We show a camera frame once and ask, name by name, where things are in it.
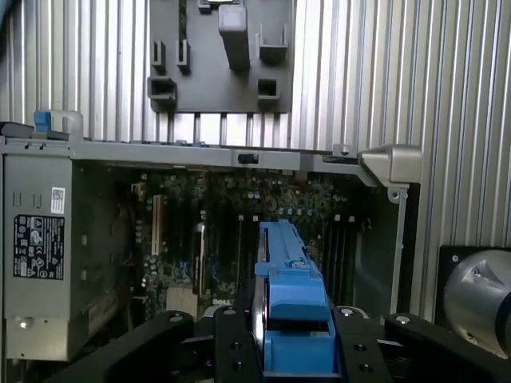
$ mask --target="power supply label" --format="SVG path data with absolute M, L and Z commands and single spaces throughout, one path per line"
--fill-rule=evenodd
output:
M 17 215 L 13 276 L 64 279 L 64 228 L 61 217 Z

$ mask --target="corrugated aluminum panel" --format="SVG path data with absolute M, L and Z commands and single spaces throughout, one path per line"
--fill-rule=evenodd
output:
M 23 0 L 7 23 L 0 119 L 76 109 L 105 140 L 424 152 L 412 308 L 432 318 L 443 243 L 511 246 L 511 2 L 298 0 L 290 115 L 157 115 L 150 2 Z

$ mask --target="expansion slot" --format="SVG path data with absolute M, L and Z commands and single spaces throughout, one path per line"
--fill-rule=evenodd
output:
M 151 253 L 153 255 L 160 255 L 161 251 L 163 250 L 163 210 L 163 195 L 155 195 L 153 197 L 153 235 L 151 238 Z

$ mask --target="blue tab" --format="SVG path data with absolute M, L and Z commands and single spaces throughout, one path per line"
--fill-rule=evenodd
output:
M 267 262 L 255 274 L 267 280 L 268 322 L 264 332 L 264 370 L 276 373 L 338 373 L 335 325 L 318 267 L 308 257 L 296 227 L 283 219 L 262 222 Z M 268 323 L 280 321 L 280 330 Z M 323 330 L 285 330 L 285 322 L 323 322 Z
M 257 263 L 255 274 L 268 278 L 269 316 L 273 319 L 320 321 L 331 317 L 323 276 L 307 257 L 295 225 L 286 219 L 263 222 L 269 262 Z
M 51 113 L 44 111 L 34 112 L 36 132 L 51 132 Z

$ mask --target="motherboard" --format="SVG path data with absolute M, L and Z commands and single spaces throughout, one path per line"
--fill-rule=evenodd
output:
M 353 235 L 366 218 L 358 179 L 251 169 L 151 170 L 136 177 L 134 252 L 143 259 L 146 319 L 171 308 L 199 317 L 205 307 L 232 304 L 253 276 L 265 220 L 296 225 L 333 299 L 349 290 L 341 285 L 352 283 Z

